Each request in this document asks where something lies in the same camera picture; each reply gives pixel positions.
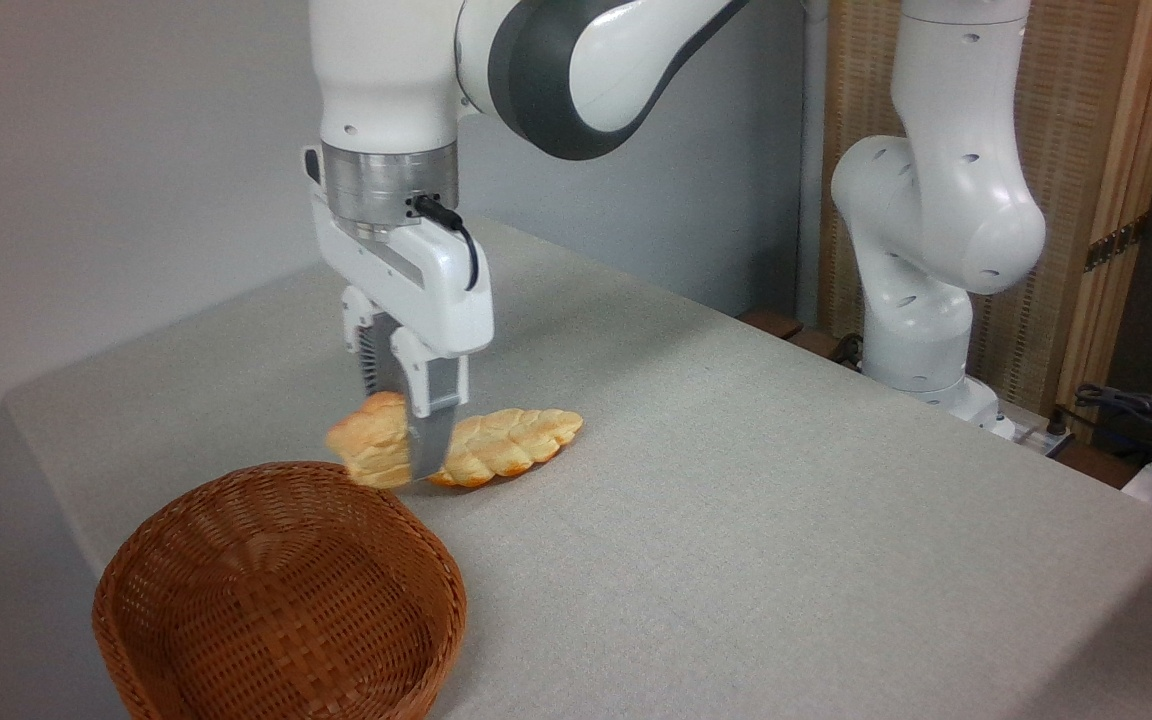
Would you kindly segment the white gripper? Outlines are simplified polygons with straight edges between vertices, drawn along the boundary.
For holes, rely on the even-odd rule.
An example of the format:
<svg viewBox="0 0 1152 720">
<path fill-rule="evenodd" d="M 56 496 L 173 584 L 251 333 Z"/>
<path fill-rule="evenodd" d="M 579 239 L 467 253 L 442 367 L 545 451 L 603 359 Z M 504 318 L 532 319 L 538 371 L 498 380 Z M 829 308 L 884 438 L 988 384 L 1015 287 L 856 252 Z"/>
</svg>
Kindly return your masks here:
<svg viewBox="0 0 1152 720">
<path fill-rule="evenodd" d="M 494 336 L 483 247 L 420 213 L 419 200 L 456 209 L 457 147 L 301 152 L 317 247 L 349 283 L 340 296 L 346 347 L 357 356 L 367 397 L 404 395 L 411 478 L 429 478 L 444 468 L 468 401 L 463 355 Z"/>
</svg>

